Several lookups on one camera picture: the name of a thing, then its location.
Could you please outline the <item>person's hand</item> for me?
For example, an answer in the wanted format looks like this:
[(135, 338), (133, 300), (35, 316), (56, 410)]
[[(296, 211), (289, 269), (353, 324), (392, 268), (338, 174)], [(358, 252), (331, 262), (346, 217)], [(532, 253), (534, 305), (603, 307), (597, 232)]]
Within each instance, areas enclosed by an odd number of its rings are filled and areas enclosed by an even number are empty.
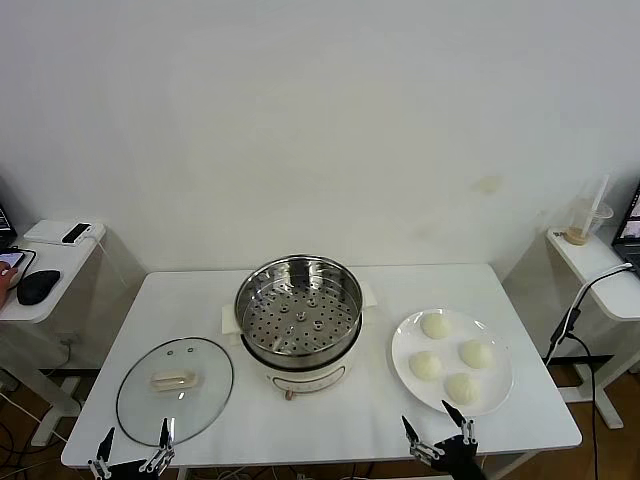
[(11, 267), (3, 261), (0, 262), (0, 267), (0, 307), (3, 307), (9, 294), (9, 289), (11, 288), (13, 279), (18, 273), (18, 269)]

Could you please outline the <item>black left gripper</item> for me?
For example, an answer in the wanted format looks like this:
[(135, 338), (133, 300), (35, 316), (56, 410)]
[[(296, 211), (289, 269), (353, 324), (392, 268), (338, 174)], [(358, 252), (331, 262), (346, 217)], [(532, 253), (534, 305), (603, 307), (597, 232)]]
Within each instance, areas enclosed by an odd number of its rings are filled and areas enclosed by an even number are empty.
[(115, 428), (111, 427), (100, 442), (94, 459), (88, 460), (93, 475), (106, 480), (155, 480), (155, 473), (163, 473), (171, 464), (175, 451), (167, 418), (163, 419), (159, 445), (154, 454), (145, 460), (109, 465)]

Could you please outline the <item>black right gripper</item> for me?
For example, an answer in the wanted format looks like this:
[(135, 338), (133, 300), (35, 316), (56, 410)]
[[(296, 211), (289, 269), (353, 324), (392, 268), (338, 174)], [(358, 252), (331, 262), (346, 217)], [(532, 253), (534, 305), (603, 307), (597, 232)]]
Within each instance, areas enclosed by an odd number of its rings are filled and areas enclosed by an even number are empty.
[(478, 448), (475, 421), (465, 417), (447, 401), (442, 400), (441, 403), (462, 435), (450, 437), (432, 446), (422, 442), (407, 418), (402, 416), (410, 454), (422, 463), (432, 463), (433, 469), (449, 474), (454, 480), (485, 480), (484, 472), (475, 461)]

